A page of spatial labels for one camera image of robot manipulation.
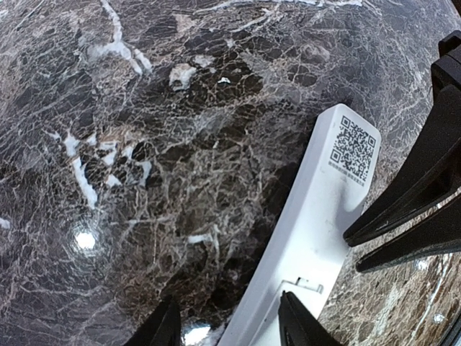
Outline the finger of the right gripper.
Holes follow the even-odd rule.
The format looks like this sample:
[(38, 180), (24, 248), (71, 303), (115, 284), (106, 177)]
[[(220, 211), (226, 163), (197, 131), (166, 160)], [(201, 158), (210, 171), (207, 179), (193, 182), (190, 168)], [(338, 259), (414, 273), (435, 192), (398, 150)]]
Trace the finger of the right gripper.
[(344, 232), (355, 247), (399, 227), (455, 191), (460, 150), (460, 90), (448, 85), (434, 106), (395, 179)]
[(452, 201), (356, 263), (357, 272), (374, 272), (403, 263), (460, 251), (460, 202)]

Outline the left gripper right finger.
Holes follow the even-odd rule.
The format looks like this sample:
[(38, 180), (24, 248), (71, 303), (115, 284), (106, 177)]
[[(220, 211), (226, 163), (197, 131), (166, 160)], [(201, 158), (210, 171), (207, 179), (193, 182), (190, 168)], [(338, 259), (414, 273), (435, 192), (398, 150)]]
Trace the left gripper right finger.
[(279, 335), (281, 346), (341, 346), (293, 292), (280, 299)]

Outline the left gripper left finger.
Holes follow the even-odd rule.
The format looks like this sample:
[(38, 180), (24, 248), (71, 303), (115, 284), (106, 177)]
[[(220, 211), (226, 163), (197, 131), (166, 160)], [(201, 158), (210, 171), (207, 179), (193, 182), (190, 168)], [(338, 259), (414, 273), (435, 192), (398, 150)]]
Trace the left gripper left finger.
[(124, 346), (180, 346), (181, 316), (172, 296), (160, 302)]

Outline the white remote control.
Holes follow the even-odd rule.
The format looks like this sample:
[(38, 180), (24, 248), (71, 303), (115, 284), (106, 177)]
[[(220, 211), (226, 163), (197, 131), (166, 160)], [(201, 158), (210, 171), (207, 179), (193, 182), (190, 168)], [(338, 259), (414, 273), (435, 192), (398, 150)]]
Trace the white remote control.
[(250, 345), (283, 280), (323, 286), (318, 321), (349, 252), (343, 234), (362, 214), (380, 143), (379, 130), (346, 105), (317, 117), (277, 225), (221, 345)]

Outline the white battery cover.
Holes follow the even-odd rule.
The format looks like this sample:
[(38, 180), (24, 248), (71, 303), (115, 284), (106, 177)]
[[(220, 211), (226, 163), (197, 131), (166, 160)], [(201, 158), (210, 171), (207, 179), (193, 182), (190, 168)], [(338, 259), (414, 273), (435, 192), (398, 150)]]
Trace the white battery cover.
[(251, 338), (250, 345), (322, 345), (328, 336), (317, 322), (323, 286), (299, 278), (283, 280)]

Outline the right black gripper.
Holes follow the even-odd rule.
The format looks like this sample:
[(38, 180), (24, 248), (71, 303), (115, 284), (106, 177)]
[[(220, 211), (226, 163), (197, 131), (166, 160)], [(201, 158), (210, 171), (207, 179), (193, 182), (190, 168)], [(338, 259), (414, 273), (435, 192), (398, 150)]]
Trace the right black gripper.
[(451, 32), (439, 41), (439, 59), (431, 65), (433, 99), (447, 85), (460, 89), (460, 31)]

